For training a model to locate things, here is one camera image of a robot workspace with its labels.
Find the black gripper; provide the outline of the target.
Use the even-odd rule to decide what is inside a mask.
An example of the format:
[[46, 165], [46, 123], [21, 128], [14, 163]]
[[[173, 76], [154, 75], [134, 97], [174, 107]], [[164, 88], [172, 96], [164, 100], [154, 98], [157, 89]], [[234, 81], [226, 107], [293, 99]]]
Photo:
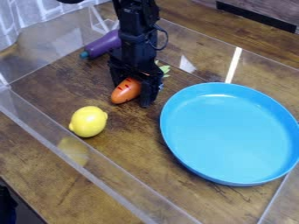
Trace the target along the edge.
[[[117, 31], [117, 36], [121, 41], [118, 48], [109, 51], [109, 62], [121, 63], [141, 71], [150, 72], [154, 67], [154, 57], [157, 48], [157, 31], [149, 30], [144, 34], [125, 34]], [[128, 77], [128, 71], [122, 67], [109, 68], [113, 85], [117, 86], [119, 82]], [[142, 81], [140, 92], [140, 106], [146, 108], [154, 101], [160, 90], [160, 83], [157, 81]]]

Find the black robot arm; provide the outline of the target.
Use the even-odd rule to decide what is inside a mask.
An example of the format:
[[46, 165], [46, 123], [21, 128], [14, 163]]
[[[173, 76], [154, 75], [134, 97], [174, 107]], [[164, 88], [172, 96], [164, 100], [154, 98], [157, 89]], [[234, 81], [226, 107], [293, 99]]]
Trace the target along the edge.
[[164, 72], [154, 64], [157, 32], [166, 31], [156, 24], [160, 19], [154, 0], [111, 0], [118, 20], [119, 47], [109, 51], [109, 72], [114, 86], [133, 78], [141, 84], [138, 103], [142, 108], [154, 101], [162, 87]]

